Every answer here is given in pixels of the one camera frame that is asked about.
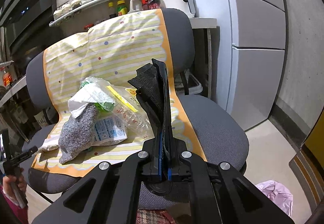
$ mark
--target plaid fabric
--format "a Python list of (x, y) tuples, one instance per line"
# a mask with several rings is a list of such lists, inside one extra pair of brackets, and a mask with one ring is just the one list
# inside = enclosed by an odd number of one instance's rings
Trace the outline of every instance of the plaid fabric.
[(176, 222), (165, 210), (139, 209), (136, 224), (176, 224)]

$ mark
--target chair backrest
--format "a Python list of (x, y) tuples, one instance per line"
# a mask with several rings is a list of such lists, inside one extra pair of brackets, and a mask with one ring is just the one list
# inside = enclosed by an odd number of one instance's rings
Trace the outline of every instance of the chair backrest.
[[(178, 9), (162, 9), (167, 36), (169, 39), (174, 74), (188, 69), (195, 56), (193, 33), (189, 18)], [(28, 64), (26, 83), (33, 104), (44, 109), (51, 106), (43, 69), (43, 54), (41, 52)]]
[(171, 49), (173, 72), (188, 69), (195, 57), (193, 33), (188, 16), (178, 9), (162, 9)]
[(43, 55), (44, 51), (34, 57), (26, 69), (28, 93), (35, 107), (39, 109), (47, 108), (52, 104), (45, 85)]

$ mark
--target pink plastic bag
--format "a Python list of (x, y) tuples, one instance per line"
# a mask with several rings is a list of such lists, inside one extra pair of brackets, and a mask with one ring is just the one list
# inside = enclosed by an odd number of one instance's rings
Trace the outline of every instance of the pink plastic bag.
[(283, 184), (268, 180), (257, 184), (256, 187), (275, 203), (284, 213), (291, 217), (293, 210), (293, 194)]

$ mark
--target refrigerator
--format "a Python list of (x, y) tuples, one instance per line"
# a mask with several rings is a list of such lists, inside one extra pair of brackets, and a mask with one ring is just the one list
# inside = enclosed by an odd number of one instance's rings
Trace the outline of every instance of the refrigerator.
[(194, 0), (196, 17), (217, 18), (212, 44), (212, 100), (242, 129), (266, 120), (286, 46), (284, 0)]

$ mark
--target red sleeve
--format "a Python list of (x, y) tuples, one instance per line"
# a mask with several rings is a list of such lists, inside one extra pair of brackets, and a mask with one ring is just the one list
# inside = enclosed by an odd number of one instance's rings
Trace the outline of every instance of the red sleeve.
[(22, 222), (22, 224), (28, 224), (28, 207), (25, 208), (20, 208), (19, 206), (15, 205), (10, 199), (7, 198), (5, 194), (3, 194), (5, 200), (7, 201), (9, 207), (11, 210), (14, 212), (16, 217)]

